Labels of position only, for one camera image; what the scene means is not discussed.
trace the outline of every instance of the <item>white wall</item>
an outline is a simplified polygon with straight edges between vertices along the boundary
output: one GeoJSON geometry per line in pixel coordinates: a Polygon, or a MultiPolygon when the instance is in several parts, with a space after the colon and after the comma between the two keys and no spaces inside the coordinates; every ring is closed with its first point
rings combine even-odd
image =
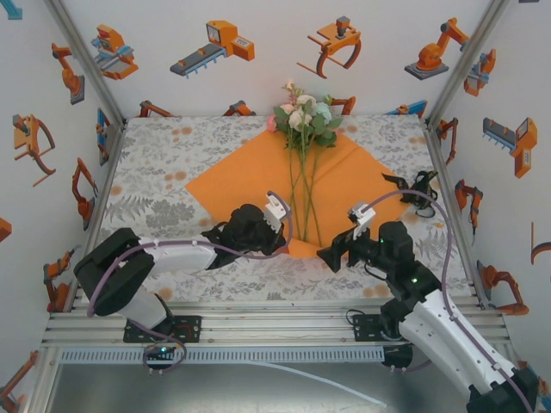
{"type": "MultiPolygon", "coordinates": [[[[136,116],[139,103],[146,99],[181,115],[223,114],[242,99],[258,114],[268,114],[284,100],[281,86],[289,78],[312,93],[356,96],[357,114],[386,113],[422,99],[431,105],[451,70],[419,81],[404,66],[417,61],[421,48],[437,41],[440,25],[451,17],[470,35],[488,5],[487,0],[65,3],[83,39],[90,42],[96,27],[106,24],[135,50],[138,71],[119,81],[106,79],[126,117],[136,116]],[[341,15],[362,32],[362,51],[347,71],[327,61],[324,80],[296,62],[315,67],[319,46],[307,36],[341,15]],[[255,43],[256,58],[251,62],[235,56],[222,59],[189,79],[170,72],[179,59],[207,44],[205,24],[210,20],[235,24],[240,35],[255,43]]],[[[90,51],[96,54],[92,45],[90,51]]],[[[443,61],[453,67],[460,55],[459,45],[451,41],[443,61]]]]}
{"type": "MultiPolygon", "coordinates": [[[[535,265],[530,264],[530,222],[536,224],[536,244],[551,241],[550,15],[550,2],[511,2],[483,50],[497,50],[490,83],[478,97],[459,91],[444,117],[459,120],[457,155],[449,166],[453,183],[464,178],[484,193],[474,253],[485,265],[509,271],[519,283],[530,313],[505,320],[515,350],[547,380],[551,380],[551,253],[542,252],[535,265]],[[538,128],[538,143],[532,150],[532,169],[518,179],[514,158],[482,137],[482,121],[488,117],[516,130],[528,116],[538,128]]],[[[448,153],[449,142],[444,142],[443,155],[448,153]]],[[[463,218],[470,231],[467,214],[468,209],[463,218]]],[[[509,291],[506,286],[495,288],[492,302],[513,302],[509,291]]]]}
{"type": "MultiPolygon", "coordinates": [[[[108,167],[98,163],[96,111],[101,103],[91,83],[86,79],[85,100],[72,106],[51,49],[52,42],[67,46],[65,39],[42,1],[16,4],[23,9],[21,21],[8,21],[3,9],[0,13],[0,217],[13,226],[13,233],[0,243],[0,385],[40,345],[48,319],[43,265],[85,243],[87,233],[71,193],[77,157],[84,160],[99,188],[108,167]],[[29,156],[14,160],[23,151],[13,146],[14,114],[33,114],[55,141],[56,148],[43,160],[56,172],[35,188],[33,183],[42,176],[35,162],[29,156]]],[[[68,61],[77,74],[83,73],[73,57],[68,61]]],[[[42,149],[47,147],[41,133],[39,143],[42,149]]],[[[89,198],[91,188],[84,181],[79,188],[89,198]]]]}

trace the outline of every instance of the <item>robotic arm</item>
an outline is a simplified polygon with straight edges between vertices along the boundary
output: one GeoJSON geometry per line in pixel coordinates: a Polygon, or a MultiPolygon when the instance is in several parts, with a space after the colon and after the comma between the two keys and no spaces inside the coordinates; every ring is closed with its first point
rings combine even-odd
{"type": "Polygon", "coordinates": [[[264,212],[245,204],[233,211],[229,222],[187,240],[140,238],[130,228],[114,232],[75,267],[75,275],[90,298],[89,316],[118,312],[169,336],[174,318],[160,297],[141,286],[145,278],[177,269],[224,267],[250,251],[261,251],[266,256],[259,259],[273,256],[288,244],[281,222],[288,216],[288,207],[277,195],[269,194],[268,199],[264,212]]]}
{"type": "Polygon", "coordinates": [[[333,272],[348,252],[349,267],[362,261],[387,274],[394,299],[381,307],[383,332],[418,346],[469,400],[469,413],[523,411],[517,389],[534,411],[537,377],[529,369],[516,369],[462,316],[438,278],[415,260],[404,224],[386,222],[379,240],[370,239],[368,223],[374,216],[367,205],[355,206],[349,218],[356,227],[337,235],[318,256],[333,272]]]}

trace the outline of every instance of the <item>orange cloth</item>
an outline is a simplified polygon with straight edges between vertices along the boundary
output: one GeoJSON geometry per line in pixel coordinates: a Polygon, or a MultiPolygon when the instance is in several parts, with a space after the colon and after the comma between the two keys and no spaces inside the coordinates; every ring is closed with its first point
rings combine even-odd
{"type": "MultiPolygon", "coordinates": [[[[232,211],[245,203],[263,209],[267,203],[266,193],[270,190],[291,206],[289,149],[284,148],[285,143],[283,133],[265,131],[196,177],[186,188],[219,222],[228,220],[232,211]]],[[[331,240],[337,234],[353,226],[348,219],[348,211],[356,203],[370,202],[396,189],[381,174],[394,173],[358,144],[343,134],[338,134],[335,145],[334,148],[326,149],[314,145],[306,162],[306,175],[310,185],[315,158],[313,150],[320,151],[313,186],[313,204],[319,222],[321,247],[331,245],[331,240]]],[[[299,170],[300,164],[294,151],[295,178],[299,170]]],[[[295,187],[297,207],[293,211],[294,234],[289,245],[289,254],[294,257],[311,257],[316,256],[316,251],[320,248],[312,210],[308,218],[308,242],[297,239],[296,231],[297,219],[300,231],[304,231],[302,182],[301,177],[295,187]]],[[[379,226],[396,220],[406,208],[406,204],[399,202],[399,196],[376,206],[371,237],[376,239],[379,226]]],[[[287,236],[288,223],[285,226],[287,236]]]]}

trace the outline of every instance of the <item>floral tablecloth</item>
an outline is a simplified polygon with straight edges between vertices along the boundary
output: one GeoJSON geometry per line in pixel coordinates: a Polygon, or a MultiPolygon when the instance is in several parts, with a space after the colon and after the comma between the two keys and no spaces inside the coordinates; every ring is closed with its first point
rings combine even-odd
{"type": "MultiPolygon", "coordinates": [[[[432,163],[417,116],[346,116],[341,132],[408,182],[432,163]]],[[[192,237],[215,223],[185,185],[265,129],[266,117],[142,118],[128,122],[105,209],[100,242],[121,227],[143,237],[192,237]]],[[[439,189],[433,180],[433,187],[439,189]]],[[[417,259],[438,277],[446,229],[437,215],[423,219],[410,207],[401,217],[417,259]]],[[[452,295],[469,295],[455,246],[449,265],[452,295]]],[[[149,277],[149,291],[167,300],[358,299],[387,297],[386,285],[359,265],[333,274],[317,258],[239,259],[213,271],[175,271],[149,277]]]]}

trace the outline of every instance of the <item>white cable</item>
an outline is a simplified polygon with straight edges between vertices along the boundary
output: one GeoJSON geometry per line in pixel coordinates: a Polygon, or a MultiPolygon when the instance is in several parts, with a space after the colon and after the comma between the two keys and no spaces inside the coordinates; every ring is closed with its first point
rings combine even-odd
{"type": "Polygon", "coordinates": [[[359,398],[367,400],[370,403],[378,404],[382,407],[387,407],[387,404],[382,402],[381,400],[377,400],[376,398],[371,398],[370,396],[367,396],[363,393],[360,393],[359,391],[352,390],[349,387],[346,387],[345,385],[341,385],[340,383],[337,383],[335,381],[331,381],[329,379],[324,379],[323,377],[314,376],[313,374],[310,374],[310,373],[302,372],[301,370],[296,370],[296,369],[291,368],[291,367],[280,366],[278,364],[262,363],[260,361],[245,361],[244,364],[251,364],[252,366],[275,368],[277,370],[283,370],[284,372],[298,374],[299,376],[304,376],[304,377],[307,377],[309,379],[316,380],[316,381],[319,381],[321,383],[325,383],[327,385],[332,385],[334,387],[337,387],[338,389],[344,390],[344,391],[346,391],[350,394],[353,394],[354,396],[358,396],[359,398]]]}

